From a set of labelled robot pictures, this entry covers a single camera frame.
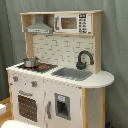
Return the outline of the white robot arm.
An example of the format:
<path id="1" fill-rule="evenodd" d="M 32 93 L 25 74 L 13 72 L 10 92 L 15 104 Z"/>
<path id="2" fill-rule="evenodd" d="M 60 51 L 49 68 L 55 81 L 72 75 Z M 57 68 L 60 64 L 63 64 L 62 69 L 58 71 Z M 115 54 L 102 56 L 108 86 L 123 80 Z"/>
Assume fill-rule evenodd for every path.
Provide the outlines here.
<path id="1" fill-rule="evenodd" d="M 16 120 L 7 120 L 3 123 L 1 128 L 40 128 L 40 127 Z"/>

